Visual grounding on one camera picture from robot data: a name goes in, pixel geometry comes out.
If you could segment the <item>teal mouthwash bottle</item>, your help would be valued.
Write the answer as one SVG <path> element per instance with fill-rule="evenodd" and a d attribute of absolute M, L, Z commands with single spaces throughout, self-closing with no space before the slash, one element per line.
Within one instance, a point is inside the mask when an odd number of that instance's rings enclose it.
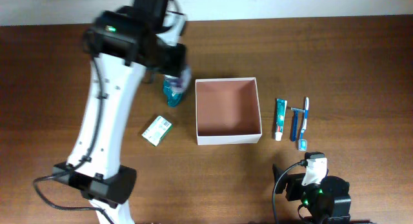
<path fill-rule="evenodd" d="M 169 83 L 165 80 L 163 81 L 163 93 L 166 96 L 167 99 L 167 104 L 170 107 L 176 107 L 178 106 L 178 104 L 180 104 L 184 94 L 180 94 L 180 93 L 175 93 L 171 90 Z"/>

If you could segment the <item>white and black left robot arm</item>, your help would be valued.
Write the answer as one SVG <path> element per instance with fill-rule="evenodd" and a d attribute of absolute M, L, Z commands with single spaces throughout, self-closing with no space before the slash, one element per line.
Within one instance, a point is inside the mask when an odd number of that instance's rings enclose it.
<path fill-rule="evenodd" d="M 191 71 L 179 39 L 186 15 L 175 0 L 134 0 L 100 14 L 83 34 L 91 80 L 77 142 L 53 179 L 80 191 L 100 223 L 131 223 L 129 197 L 137 172 L 120 162 L 130 109 L 146 74 L 162 74 L 168 103 L 186 92 Z"/>

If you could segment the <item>blue disposable razor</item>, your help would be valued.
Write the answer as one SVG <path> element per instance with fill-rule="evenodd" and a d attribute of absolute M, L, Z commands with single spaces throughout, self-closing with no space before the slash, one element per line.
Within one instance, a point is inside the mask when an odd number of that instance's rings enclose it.
<path fill-rule="evenodd" d="M 292 128 L 291 128 L 290 140 L 291 140 L 292 142 L 295 142 L 296 139 L 297 139 L 298 115 L 299 115 L 300 113 L 303 113 L 303 114 L 304 114 L 305 111 L 304 111 L 303 109 L 294 108 L 294 107 L 291 107 L 290 109 L 291 109 L 291 111 L 293 111 L 293 113 L 294 113 L 293 118 L 292 118 Z"/>

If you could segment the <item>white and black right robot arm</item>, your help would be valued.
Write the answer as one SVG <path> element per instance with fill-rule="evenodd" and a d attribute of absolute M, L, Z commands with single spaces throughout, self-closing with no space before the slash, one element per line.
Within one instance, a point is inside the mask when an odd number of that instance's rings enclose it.
<path fill-rule="evenodd" d="M 286 193 L 287 201 L 300 201 L 297 208 L 307 209 L 309 217 L 299 216 L 303 223 L 350 223 L 351 197 L 349 182 L 336 176 L 325 176 L 319 184 L 303 185 L 304 173 L 289 174 L 297 167 L 295 163 L 287 170 L 273 165 L 274 188 L 272 194 Z"/>

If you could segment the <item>green white soap box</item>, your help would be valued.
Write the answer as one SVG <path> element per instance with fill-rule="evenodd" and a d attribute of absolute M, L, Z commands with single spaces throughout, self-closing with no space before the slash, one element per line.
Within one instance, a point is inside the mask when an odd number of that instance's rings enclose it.
<path fill-rule="evenodd" d="M 151 145 L 158 146 L 173 124 L 162 116 L 157 116 L 150 126 L 141 134 Z"/>

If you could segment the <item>teal toothpaste tube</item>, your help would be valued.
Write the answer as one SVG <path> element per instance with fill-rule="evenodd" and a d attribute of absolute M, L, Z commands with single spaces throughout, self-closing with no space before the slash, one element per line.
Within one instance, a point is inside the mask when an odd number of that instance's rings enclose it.
<path fill-rule="evenodd" d="M 283 136 L 286 109 L 287 101 L 284 99 L 277 99 L 276 131 L 274 135 L 276 141 L 281 141 Z"/>

